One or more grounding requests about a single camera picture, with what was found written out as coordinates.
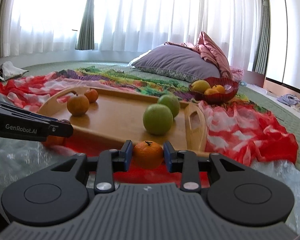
red glass bowl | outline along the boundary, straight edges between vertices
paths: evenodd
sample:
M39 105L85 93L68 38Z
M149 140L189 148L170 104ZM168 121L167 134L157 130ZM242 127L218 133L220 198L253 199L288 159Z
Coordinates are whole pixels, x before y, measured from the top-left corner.
M236 81L231 80L230 78L214 78L210 77L205 79L209 83L211 87L215 85L222 85L226 89L225 94L213 94L213 95L204 95L199 92L191 91L190 85L189 90L190 93L194 96L196 101L204 100L210 105L219 105L222 103L226 103L237 94L239 90L239 83Z

pink blanket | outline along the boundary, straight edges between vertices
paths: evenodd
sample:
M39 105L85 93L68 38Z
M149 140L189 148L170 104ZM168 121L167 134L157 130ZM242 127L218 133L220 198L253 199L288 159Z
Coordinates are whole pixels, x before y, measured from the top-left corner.
M244 77L244 70L239 68L231 67L232 78L236 82L241 82Z
M205 62L209 62L215 65L219 69L221 77L233 79L226 55L222 52L218 45L215 44L215 42L207 35L207 33L200 33L196 45L189 42L181 44L166 42L165 44L186 47L188 49L193 50L194 52L200 54L201 58Z

tangerine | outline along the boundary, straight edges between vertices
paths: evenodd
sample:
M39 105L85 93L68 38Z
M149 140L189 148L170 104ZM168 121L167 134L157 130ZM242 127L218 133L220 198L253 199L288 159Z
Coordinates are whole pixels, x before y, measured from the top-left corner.
M43 146L50 148L54 145L63 145L64 137L49 135L45 142L41 142Z
M85 95L75 95L67 102L67 109L73 116L85 114L89 109L89 100Z
M84 93L84 95L89 100L89 103L93 103L93 102L97 101L97 99L99 97L98 92L95 89L90 89L90 90L86 91Z
M222 85L214 85L212 89L218 91L220 94L225 94L226 90Z
M212 88L208 88L204 94L206 96L209 96L209 95L214 95L214 94L219 94L219 91L218 90L215 90L215 89L212 89Z
M147 170L158 168L163 161L163 149L153 141L143 141L133 148L134 163Z

pillow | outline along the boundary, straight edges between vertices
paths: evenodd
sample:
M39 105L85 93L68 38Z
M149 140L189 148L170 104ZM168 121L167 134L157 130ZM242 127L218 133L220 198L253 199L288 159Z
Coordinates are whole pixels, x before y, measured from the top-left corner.
M144 57L145 55L147 55L151 50L148 50L146 53L141 54L139 57L134 58L132 61L130 61L128 63L128 67L132 66L133 63L135 63L138 59L141 59L142 57Z
M132 65L143 72L192 83L208 77L220 78L218 68L205 62L200 54L179 46L160 45Z

apple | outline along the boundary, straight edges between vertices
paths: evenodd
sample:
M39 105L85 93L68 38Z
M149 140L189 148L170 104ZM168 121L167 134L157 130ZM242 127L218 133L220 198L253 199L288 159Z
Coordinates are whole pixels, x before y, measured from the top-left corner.
M169 107L172 113L172 117L175 118L180 111L180 102L178 97L175 95L167 94L163 95L158 99L158 104L165 105Z
M162 104L149 105L143 113L142 120L146 131L154 135L164 135L173 124L171 110Z

